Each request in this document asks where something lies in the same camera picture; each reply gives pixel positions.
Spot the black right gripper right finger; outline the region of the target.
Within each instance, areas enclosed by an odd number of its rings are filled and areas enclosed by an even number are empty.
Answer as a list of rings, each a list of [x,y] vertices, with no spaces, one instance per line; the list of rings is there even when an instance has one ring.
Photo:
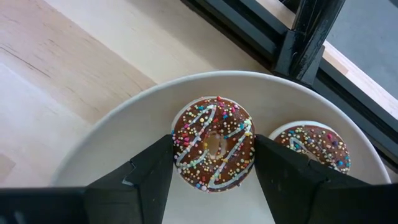
[[[367,184],[256,135],[255,169],[276,224],[354,222],[348,195]]]

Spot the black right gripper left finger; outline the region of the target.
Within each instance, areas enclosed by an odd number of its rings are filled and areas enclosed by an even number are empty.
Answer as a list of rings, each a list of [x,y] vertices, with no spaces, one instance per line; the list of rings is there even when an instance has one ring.
[[[89,224],[162,224],[173,172],[165,135],[85,191]]]

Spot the small brown sprinkled donut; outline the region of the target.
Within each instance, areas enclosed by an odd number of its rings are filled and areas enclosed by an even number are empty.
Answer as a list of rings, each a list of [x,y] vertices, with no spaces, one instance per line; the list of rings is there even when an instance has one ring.
[[[347,174],[351,158],[346,143],[331,127],[317,121],[293,121],[275,129],[269,139],[338,172]]]
[[[239,186],[254,165],[254,122],[233,100],[205,96],[189,102],[174,118],[171,134],[177,172],[203,192]]]

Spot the beige round plate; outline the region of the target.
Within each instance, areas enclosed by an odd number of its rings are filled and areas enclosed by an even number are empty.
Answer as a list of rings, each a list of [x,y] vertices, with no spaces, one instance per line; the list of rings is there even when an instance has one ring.
[[[265,136],[292,121],[325,124],[347,144],[351,176],[369,184],[390,182],[384,164],[362,130],[324,97],[272,75],[217,71],[157,85],[119,105],[64,158],[53,177],[53,185],[88,185],[115,170],[169,134],[177,113],[203,96],[222,96],[236,101],[253,118],[255,131]],[[239,187],[215,194],[196,190],[174,174],[162,220],[163,224],[263,224],[272,221],[254,171]]]

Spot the black metal table frame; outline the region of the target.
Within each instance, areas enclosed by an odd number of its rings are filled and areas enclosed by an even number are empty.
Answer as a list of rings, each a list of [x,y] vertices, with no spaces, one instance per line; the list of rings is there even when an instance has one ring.
[[[345,0],[181,0],[273,75],[343,110],[398,173],[398,119],[354,82],[359,69],[327,41]]]

